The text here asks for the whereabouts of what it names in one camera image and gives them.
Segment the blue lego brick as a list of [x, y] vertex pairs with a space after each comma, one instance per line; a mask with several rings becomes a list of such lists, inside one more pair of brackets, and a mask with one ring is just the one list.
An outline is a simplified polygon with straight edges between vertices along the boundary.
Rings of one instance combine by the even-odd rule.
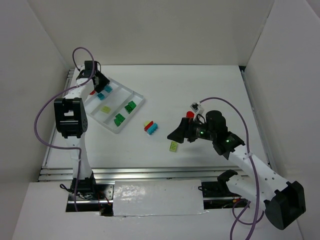
[[113, 91], [113, 88], [107, 84], [105, 87], [104, 87], [104, 90], [107, 92], [107, 93], [111, 93]]
[[98, 94], [97, 94], [97, 97], [98, 97], [101, 101], [106, 98], [103, 93], [98, 93]]

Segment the yellow green lego brick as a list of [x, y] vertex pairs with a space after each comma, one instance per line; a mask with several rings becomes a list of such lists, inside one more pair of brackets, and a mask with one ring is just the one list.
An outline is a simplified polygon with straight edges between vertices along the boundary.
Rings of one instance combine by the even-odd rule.
[[169, 151], [176, 153], [178, 149], [179, 144], [175, 141], [171, 141], [170, 146], [169, 146]]

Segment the pale yellow lego brick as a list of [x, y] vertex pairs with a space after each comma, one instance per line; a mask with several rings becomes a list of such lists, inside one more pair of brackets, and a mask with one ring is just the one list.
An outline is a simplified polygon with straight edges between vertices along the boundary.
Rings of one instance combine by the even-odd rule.
[[109, 114], [110, 111], [111, 111], [111, 108], [108, 107], [108, 106], [103, 106], [101, 109], [100, 109], [101, 112], [105, 113], [105, 114]]

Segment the small dark green lego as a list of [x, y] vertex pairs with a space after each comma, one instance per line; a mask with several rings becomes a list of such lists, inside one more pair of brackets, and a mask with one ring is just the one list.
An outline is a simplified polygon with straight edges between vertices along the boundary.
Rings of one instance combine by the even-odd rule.
[[124, 106], [124, 109], [128, 114], [130, 114], [136, 107], [137, 107], [136, 103], [133, 100], [131, 100], [130, 102], [127, 103], [127, 105]]

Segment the green lego plate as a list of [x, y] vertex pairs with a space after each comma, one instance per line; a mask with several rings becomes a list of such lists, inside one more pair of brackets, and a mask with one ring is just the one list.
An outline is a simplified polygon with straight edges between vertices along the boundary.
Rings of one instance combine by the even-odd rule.
[[118, 113], [116, 116], [115, 116], [115, 118], [118, 120], [118, 121], [120, 121], [120, 122], [123, 122], [126, 118], [122, 115], [122, 114], [120, 114], [120, 113]]

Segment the dark green lego brick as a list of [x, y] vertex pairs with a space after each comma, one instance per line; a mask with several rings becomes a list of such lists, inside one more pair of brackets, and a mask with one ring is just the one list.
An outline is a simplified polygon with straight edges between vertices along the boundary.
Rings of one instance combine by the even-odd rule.
[[118, 120], [117, 118], [115, 118], [114, 120], [114, 123], [115, 123], [115, 125], [117, 126], [117, 127], [119, 127], [120, 125], [121, 125], [121, 121], [120, 120]]

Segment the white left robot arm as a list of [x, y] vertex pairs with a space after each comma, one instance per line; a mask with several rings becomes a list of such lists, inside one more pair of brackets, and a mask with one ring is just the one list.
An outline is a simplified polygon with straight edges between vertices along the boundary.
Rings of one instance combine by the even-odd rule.
[[100, 63], [87, 60], [76, 78], [75, 88], [54, 100], [56, 129], [66, 141], [72, 162], [72, 183], [68, 191], [85, 200], [98, 200], [100, 193], [86, 151], [88, 118], [84, 101], [90, 93], [100, 93], [109, 83]]

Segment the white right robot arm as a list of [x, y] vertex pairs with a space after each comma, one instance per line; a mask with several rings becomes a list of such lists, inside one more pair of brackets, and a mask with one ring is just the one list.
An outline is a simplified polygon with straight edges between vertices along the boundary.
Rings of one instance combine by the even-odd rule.
[[197, 118], [183, 117], [167, 139], [179, 144], [185, 140], [190, 143], [197, 139], [211, 141], [219, 156], [248, 176], [245, 179], [236, 171], [227, 170], [217, 178], [222, 189], [257, 204], [277, 229], [284, 230], [306, 212], [303, 186], [298, 181], [290, 182], [280, 176], [249, 151], [245, 142], [228, 130], [220, 111], [207, 112], [204, 123]]

